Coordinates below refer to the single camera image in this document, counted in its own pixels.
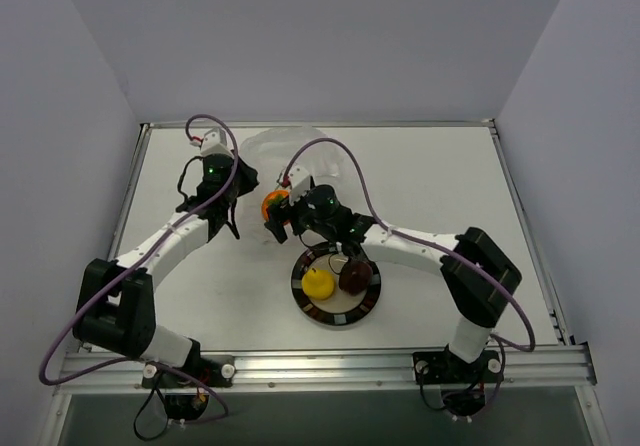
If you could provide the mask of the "dark red fake apple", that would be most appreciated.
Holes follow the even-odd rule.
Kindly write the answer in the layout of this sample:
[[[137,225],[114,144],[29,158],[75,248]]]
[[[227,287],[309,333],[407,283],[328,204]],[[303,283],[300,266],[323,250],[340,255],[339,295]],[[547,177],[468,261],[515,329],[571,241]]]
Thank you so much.
[[[346,294],[356,296],[369,287],[372,277],[373,270],[367,262],[349,260],[339,273],[338,286]]]

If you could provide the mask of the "yellow fake fruit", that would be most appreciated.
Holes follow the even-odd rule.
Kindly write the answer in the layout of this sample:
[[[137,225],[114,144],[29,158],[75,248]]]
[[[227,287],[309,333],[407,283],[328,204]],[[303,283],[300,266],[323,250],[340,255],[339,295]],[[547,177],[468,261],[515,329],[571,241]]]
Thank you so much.
[[[302,277],[301,285],[307,297],[323,301],[333,295],[335,279],[327,270],[310,268]]]

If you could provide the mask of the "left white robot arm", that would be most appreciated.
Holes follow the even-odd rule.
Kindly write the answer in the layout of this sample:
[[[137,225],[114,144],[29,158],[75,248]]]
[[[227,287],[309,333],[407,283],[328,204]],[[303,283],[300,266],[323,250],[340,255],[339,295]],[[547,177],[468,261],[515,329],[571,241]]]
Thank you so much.
[[[86,267],[77,308],[91,307],[73,326],[73,336],[130,359],[166,364],[179,385],[202,371],[199,343],[157,323],[154,293],[168,274],[223,227],[238,236],[237,199],[258,185],[258,172],[227,154],[202,159],[196,194],[176,207],[169,222],[130,252]]]

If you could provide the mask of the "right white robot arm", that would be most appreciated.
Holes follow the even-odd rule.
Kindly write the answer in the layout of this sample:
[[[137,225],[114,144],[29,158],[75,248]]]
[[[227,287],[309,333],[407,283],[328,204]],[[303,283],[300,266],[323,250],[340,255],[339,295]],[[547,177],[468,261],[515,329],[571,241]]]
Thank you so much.
[[[518,268],[479,228],[458,235],[394,229],[342,205],[327,184],[300,195],[275,191],[263,200],[262,215],[278,242],[289,233],[313,232],[346,256],[351,267],[392,263],[441,275],[460,314],[443,356],[455,378],[467,378],[479,368],[480,355],[522,280]]]

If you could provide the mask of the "clear printed plastic bag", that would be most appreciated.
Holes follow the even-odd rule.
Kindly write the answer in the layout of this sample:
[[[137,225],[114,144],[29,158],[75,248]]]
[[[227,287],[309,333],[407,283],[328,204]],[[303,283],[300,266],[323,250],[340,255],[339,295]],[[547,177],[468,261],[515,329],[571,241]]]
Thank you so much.
[[[240,145],[240,158],[258,172],[258,186],[239,200],[238,223],[243,237],[260,245],[276,240],[264,228],[261,206],[265,197],[278,189],[278,180],[295,153],[308,142],[324,138],[325,133],[310,127],[271,128],[263,130]],[[337,196],[348,200],[353,196],[356,176],[350,171],[344,152],[334,144],[322,142],[308,148],[294,160],[306,169],[317,184],[334,187]]]

